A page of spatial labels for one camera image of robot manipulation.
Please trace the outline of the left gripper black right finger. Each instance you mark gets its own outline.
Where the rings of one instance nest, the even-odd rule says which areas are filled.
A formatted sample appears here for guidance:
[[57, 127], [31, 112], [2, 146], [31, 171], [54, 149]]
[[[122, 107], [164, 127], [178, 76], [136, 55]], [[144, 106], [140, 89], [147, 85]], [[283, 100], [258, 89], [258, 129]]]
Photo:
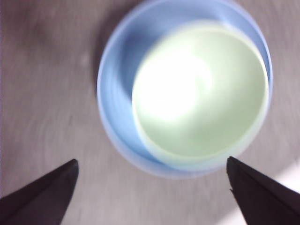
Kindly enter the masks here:
[[234, 157], [226, 162], [231, 192], [248, 225], [298, 225], [300, 194]]

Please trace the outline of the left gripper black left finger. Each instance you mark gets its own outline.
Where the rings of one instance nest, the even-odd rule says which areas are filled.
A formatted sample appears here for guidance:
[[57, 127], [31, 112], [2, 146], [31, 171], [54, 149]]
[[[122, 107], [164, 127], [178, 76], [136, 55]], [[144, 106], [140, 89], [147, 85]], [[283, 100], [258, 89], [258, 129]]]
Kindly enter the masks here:
[[72, 199], [79, 174], [72, 159], [0, 199], [2, 225], [59, 225]]

